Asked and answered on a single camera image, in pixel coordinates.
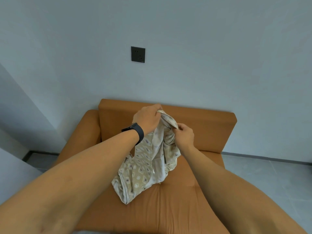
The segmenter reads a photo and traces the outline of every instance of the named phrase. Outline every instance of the garment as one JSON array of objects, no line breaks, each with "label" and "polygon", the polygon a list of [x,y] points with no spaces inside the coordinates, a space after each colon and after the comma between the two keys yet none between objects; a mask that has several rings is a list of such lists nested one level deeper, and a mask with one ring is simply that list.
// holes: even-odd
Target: garment
[{"label": "garment", "polygon": [[176,121],[163,110],[157,112],[161,113],[157,128],[135,146],[134,157],[131,154],[126,157],[112,181],[125,204],[153,184],[162,182],[176,167],[177,158],[181,155],[171,128],[178,128]]}]

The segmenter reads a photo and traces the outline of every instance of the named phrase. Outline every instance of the brown leather sofa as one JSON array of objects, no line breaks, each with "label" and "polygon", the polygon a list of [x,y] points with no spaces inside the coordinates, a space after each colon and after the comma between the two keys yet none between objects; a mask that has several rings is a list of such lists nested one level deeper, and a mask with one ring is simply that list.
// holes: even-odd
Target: brown leather sofa
[{"label": "brown leather sofa", "polygon": [[[102,99],[99,110],[85,113],[56,164],[104,141],[132,122],[133,115],[151,104]],[[177,122],[191,127],[194,145],[224,167],[221,151],[237,120],[229,112],[163,105]],[[160,184],[123,204],[112,186],[104,191],[79,221],[76,230],[113,233],[229,233],[207,203],[188,163],[180,156],[177,167]]]}]

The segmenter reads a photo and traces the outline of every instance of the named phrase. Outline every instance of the skin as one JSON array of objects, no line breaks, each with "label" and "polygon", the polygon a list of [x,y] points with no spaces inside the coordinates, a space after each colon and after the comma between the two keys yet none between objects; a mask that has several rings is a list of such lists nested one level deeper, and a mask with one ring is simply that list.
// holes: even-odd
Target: skin
[{"label": "skin", "polygon": [[[133,123],[138,123],[144,134],[152,132],[160,120],[158,109],[162,109],[160,104],[142,108]],[[211,208],[231,234],[306,233],[263,192],[195,149],[192,129],[183,124],[179,127],[174,129],[176,144]],[[0,205],[0,233],[72,233],[138,140],[135,130],[122,132],[42,174]]]}]

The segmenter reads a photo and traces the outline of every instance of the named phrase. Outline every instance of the gray tile floor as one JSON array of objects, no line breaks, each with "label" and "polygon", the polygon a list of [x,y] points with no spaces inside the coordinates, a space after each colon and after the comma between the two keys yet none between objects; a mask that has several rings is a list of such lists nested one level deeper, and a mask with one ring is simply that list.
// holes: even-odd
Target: gray tile floor
[{"label": "gray tile floor", "polygon": [[[258,187],[312,234],[312,166],[222,155],[225,168]],[[33,154],[28,164],[42,172],[57,156]],[[99,232],[74,232],[99,234]]]}]

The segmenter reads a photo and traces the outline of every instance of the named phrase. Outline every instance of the wall outlet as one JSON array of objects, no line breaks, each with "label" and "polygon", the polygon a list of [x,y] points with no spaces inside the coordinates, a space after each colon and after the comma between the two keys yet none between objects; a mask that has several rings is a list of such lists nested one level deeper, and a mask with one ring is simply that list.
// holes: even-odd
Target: wall outlet
[{"label": "wall outlet", "polygon": [[145,63],[145,48],[131,47],[131,61]]}]

